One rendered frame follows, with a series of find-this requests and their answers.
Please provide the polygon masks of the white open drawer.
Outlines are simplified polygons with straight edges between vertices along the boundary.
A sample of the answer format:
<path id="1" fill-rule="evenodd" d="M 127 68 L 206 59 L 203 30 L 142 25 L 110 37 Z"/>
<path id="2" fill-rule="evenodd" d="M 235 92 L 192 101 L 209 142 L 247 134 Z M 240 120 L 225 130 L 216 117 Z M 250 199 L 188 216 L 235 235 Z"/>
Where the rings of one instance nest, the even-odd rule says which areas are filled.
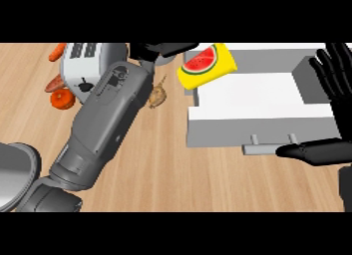
<path id="1" fill-rule="evenodd" d="M 238 70 L 194 89 L 198 120 L 330 118 L 308 59 L 317 50 L 229 50 Z"/>

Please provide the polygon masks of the white toaster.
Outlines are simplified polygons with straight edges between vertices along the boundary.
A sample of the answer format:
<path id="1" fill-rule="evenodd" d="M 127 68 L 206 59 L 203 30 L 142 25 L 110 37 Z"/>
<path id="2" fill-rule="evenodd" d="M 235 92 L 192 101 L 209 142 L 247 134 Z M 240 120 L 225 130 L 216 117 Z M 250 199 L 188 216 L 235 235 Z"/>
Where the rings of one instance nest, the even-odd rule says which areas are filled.
<path id="1" fill-rule="evenodd" d="M 68 43 L 61 57 L 61 79 L 80 103 L 110 66 L 127 59 L 124 43 Z"/>

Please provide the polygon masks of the yellow box with watermelon print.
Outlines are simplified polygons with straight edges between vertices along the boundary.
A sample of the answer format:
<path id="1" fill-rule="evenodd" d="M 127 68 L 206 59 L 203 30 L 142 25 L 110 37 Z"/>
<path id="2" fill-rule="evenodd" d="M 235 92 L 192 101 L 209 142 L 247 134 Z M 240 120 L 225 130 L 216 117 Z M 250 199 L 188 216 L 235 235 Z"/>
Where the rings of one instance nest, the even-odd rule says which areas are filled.
<path id="1" fill-rule="evenodd" d="M 178 80 L 192 90 L 237 70 L 237 64 L 223 43 L 213 43 L 178 68 Z"/>

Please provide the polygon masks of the orange bell pepper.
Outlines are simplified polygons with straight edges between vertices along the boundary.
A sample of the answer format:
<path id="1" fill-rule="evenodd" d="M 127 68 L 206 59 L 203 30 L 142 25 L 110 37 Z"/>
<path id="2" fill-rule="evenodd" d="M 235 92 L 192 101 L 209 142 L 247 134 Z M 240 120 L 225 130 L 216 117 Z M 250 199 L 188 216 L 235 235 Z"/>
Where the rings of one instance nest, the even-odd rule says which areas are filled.
<path id="1" fill-rule="evenodd" d="M 68 89 L 59 89 L 52 93 L 50 104 L 58 110 L 67 110 L 76 102 L 76 96 Z"/>

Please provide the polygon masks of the reddish brown sweet potato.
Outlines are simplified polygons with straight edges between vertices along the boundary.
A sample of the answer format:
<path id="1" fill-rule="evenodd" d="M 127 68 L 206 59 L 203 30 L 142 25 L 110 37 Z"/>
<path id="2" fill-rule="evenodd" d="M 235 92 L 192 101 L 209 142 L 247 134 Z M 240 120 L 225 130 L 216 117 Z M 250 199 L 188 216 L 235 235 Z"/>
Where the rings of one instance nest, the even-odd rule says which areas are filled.
<path id="1" fill-rule="evenodd" d="M 62 81 L 61 75 L 56 75 L 56 77 L 52 79 L 52 81 L 49 82 L 44 92 L 46 93 L 52 93 L 56 90 L 62 89 L 65 87 L 65 83 Z"/>

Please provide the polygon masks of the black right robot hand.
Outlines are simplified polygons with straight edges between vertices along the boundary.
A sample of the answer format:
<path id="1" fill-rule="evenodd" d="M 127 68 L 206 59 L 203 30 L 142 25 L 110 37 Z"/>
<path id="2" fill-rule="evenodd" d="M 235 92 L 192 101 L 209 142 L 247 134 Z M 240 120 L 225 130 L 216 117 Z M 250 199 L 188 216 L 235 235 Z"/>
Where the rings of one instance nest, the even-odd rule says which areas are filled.
<path id="1" fill-rule="evenodd" d="M 340 137 L 281 146 L 275 155 L 312 166 L 352 162 L 352 51 L 345 43 L 327 43 L 309 59 L 327 95 Z"/>

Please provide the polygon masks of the orange carrot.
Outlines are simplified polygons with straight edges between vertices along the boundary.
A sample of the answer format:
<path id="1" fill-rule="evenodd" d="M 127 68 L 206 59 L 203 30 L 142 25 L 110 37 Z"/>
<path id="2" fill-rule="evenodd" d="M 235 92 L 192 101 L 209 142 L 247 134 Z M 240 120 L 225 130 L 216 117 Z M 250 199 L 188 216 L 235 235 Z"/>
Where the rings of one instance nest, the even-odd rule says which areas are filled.
<path id="1" fill-rule="evenodd" d="M 53 51 L 49 55 L 49 61 L 50 62 L 55 62 L 61 58 L 61 56 L 64 54 L 65 46 L 67 46 L 65 43 L 58 44 L 56 48 L 53 49 Z"/>

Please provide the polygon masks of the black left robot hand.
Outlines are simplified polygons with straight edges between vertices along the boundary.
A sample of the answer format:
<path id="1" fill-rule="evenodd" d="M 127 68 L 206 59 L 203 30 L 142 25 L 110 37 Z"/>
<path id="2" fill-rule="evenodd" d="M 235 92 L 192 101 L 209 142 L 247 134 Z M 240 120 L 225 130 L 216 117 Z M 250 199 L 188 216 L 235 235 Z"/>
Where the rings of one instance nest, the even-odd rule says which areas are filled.
<path id="1" fill-rule="evenodd" d="M 198 43 L 132 43 L 130 58 L 154 62 L 158 56 L 164 58 L 194 49 Z"/>

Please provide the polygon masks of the white cabinet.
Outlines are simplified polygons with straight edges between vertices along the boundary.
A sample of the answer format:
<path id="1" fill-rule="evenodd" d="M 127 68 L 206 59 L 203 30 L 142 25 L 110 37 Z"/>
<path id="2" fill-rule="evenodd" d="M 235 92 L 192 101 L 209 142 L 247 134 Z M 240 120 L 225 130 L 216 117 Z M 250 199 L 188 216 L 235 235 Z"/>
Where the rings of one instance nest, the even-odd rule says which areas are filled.
<path id="1" fill-rule="evenodd" d="M 228 50 L 325 49 L 324 43 L 222 43 Z"/>

